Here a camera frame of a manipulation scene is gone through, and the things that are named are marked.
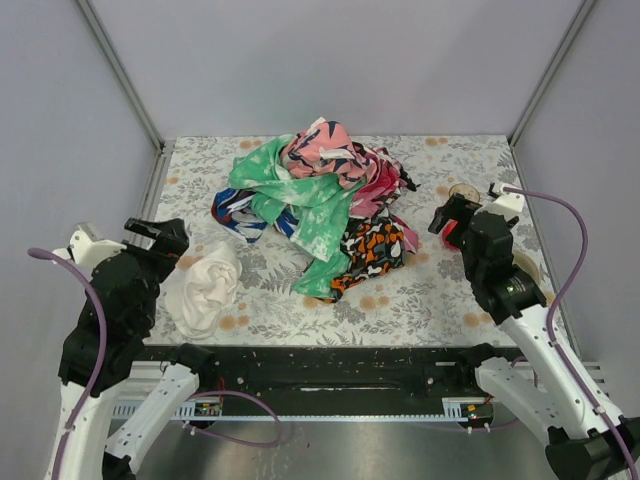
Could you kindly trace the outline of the pink navy leaf-print cloth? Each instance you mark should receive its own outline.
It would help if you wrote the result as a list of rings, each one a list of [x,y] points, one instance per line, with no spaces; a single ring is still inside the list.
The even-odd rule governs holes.
[[[344,189],[370,181],[377,167],[365,157],[337,121],[318,118],[280,152],[282,165],[295,178],[335,175]]]

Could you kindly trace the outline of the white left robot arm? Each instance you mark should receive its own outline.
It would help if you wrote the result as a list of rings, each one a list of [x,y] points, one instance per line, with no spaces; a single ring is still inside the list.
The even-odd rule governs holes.
[[[174,218],[150,222],[130,218],[125,230],[150,239],[149,248],[128,241],[97,238],[88,223],[78,225],[65,249],[30,249],[73,274],[87,300],[77,326],[63,343],[59,366],[61,410],[56,443],[46,476],[49,479],[132,479],[159,432],[174,411],[190,398],[212,397],[222,367],[248,367],[250,382],[283,405],[293,391],[317,383],[329,388],[360,388],[317,360],[260,350],[246,358],[227,347],[215,351],[189,343],[175,348],[157,388],[124,426],[108,436],[110,413],[129,378],[144,339],[155,324],[161,283],[189,247],[185,222]]]

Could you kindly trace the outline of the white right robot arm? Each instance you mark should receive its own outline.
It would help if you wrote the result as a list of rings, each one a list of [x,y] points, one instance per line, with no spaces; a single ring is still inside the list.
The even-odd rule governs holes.
[[[638,478],[639,420],[628,418],[595,382],[554,323],[534,279],[513,261],[512,229],[527,192],[507,184],[492,188],[480,205],[461,194],[438,207],[429,226],[453,226],[447,242],[462,255],[476,302],[517,345],[534,374],[534,386],[488,344],[468,351],[465,370],[477,386],[504,404],[541,442],[559,479]]]

